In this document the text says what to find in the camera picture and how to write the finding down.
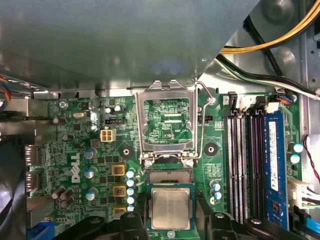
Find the red cable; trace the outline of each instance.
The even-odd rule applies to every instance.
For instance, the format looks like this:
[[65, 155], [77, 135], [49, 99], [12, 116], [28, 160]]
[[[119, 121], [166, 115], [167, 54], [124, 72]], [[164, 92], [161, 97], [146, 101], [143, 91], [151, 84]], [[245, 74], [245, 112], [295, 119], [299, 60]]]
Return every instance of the red cable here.
[[306, 151], [307, 156], [308, 156], [309, 159], [310, 159], [310, 164], [311, 164], [311, 167], [312, 167], [312, 169], [313, 169], [313, 173], [314, 173], [315, 177], [318, 179], [319, 184], [320, 184], [320, 176], [319, 176], [319, 174], [318, 174], [318, 172], [317, 172], [317, 170], [316, 170], [315, 163], [314, 163], [314, 161], [312, 160], [312, 156], [311, 156], [311, 154], [310, 154], [310, 152], [309, 152], [309, 150], [308, 150], [308, 146], [307, 146], [307, 139], [308, 139], [308, 137], [309, 137], [309, 135], [306, 135], [305, 138], [303, 139], [303, 141], [302, 141], [303, 147], [304, 147], [304, 149], [305, 149], [305, 151]]

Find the black cable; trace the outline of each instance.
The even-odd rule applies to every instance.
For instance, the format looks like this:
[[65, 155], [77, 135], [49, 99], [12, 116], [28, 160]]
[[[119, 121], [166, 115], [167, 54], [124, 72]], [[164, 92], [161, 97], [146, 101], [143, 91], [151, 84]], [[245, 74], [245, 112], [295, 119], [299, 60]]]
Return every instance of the black cable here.
[[[251, 38], [255, 42], [255, 44], [260, 45], [266, 43], [258, 30], [256, 29], [255, 25], [253, 24], [250, 15], [246, 17], [246, 19], [243, 22], [243, 27], [245, 30], [250, 34]], [[269, 62], [271, 63], [271, 66], [278, 76], [283, 76], [283, 72], [280, 69], [280, 66], [278, 65], [275, 56], [272, 54], [270, 49], [262, 49], [262, 52], [264, 55], [269, 59]]]
[[309, 202], [309, 203], [320, 205], [320, 200], [314, 200], [314, 199], [307, 198], [307, 197], [303, 197], [302, 201], [306, 201], [306, 202]]
[[312, 94], [312, 95], [316, 95], [315, 92], [311, 91], [310, 89], [298, 84], [295, 81], [292, 81], [286, 77], [283, 76], [270, 76], [270, 75], [264, 75], [264, 74], [255, 74], [255, 73], [249, 73], [246, 72], [244, 70], [242, 70], [241, 68], [239, 68], [238, 66], [236, 66], [235, 64], [233, 64], [231, 61], [229, 61], [228, 59], [226, 59], [223, 55], [218, 54], [216, 56], [216, 59], [219, 60], [221, 63], [223, 63], [224, 65], [226, 65], [227, 67], [231, 68], [232, 70], [240, 73], [241, 75], [245, 76], [246, 78], [250, 78], [250, 79], [257, 79], [257, 80], [270, 80], [273, 82], [278, 82], [278, 83], [282, 83], [282, 84], [287, 84], [290, 86], [293, 86], [303, 92]]

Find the white connector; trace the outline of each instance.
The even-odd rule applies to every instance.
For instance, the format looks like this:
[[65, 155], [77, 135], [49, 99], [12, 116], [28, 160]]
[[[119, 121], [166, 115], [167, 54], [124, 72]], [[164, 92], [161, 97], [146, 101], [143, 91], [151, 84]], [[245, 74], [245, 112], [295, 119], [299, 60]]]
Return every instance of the white connector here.
[[303, 206], [303, 198], [306, 197], [308, 189], [314, 190], [312, 184], [288, 177], [288, 202], [290, 208], [297, 206], [300, 209], [311, 209], [312, 207]]
[[116, 129], [110, 129], [108, 126], [100, 131], [100, 141], [102, 143], [110, 143], [116, 140]]
[[279, 102], [269, 102], [267, 106], [265, 106], [265, 111], [268, 114], [273, 114], [274, 112], [279, 110]]

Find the metal bracket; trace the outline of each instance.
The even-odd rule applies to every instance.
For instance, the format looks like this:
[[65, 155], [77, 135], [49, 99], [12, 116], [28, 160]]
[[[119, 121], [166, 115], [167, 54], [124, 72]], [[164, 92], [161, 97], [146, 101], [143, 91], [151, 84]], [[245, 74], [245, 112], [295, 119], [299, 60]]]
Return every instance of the metal bracket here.
[[[177, 144], [149, 144], [145, 142], [145, 133], [148, 130], [148, 123], [145, 116], [145, 101], [149, 100], [169, 100], [169, 99], [189, 99], [190, 119], [186, 126], [192, 133], [192, 139], [186, 143]], [[197, 151], [197, 105], [198, 93], [196, 85], [189, 90], [176, 80], [171, 80], [169, 88], [164, 88], [161, 81], [155, 81], [144, 92], [135, 94], [138, 131], [140, 139], [141, 156], [140, 160], [155, 160], [161, 157], [172, 157], [182, 159], [184, 151]]]

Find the wire bundle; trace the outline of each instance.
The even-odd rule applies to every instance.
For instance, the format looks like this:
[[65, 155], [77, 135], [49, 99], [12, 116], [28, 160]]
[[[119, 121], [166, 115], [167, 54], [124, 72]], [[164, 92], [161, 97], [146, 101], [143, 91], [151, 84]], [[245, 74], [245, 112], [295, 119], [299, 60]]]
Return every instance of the wire bundle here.
[[242, 54], [254, 52], [262, 49], [270, 49], [278, 47], [284, 43], [287, 43], [305, 32], [305, 30], [313, 23], [313, 21], [317, 18], [320, 13], [320, 0], [316, 0], [310, 11], [306, 14], [306, 16], [287, 34], [279, 37], [276, 40], [266, 42], [263, 44], [248, 46], [248, 47], [234, 47], [227, 46], [221, 50], [221, 54]]
[[272, 87], [279, 87], [283, 89], [289, 89], [296, 93], [305, 95], [309, 98], [312, 98], [314, 100], [320, 101], [320, 95], [318, 95], [316, 92], [311, 91], [310, 89], [302, 86], [301, 84], [298, 84], [297, 82], [294, 82], [286, 77], [283, 76], [270, 76], [270, 75], [263, 75], [263, 74], [255, 74], [255, 73], [249, 73], [242, 69], [240, 69], [238, 66], [234, 65], [231, 61], [226, 59], [223, 55], [219, 54], [215, 58], [215, 62], [219, 64], [227, 73], [235, 77], [236, 79], [251, 82], [255, 84], [262, 84]]
[[2, 105], [0, 106], [0, 112], [4, 111], [6, 107], [8, 106], [10, 100], [11, 100], [11, 90], [8, 83], [8, 80], [5, 80], [3, 77], [0, 76], [0, 84], [4, 87], [4, 95], [5, 100], [3, 101]]

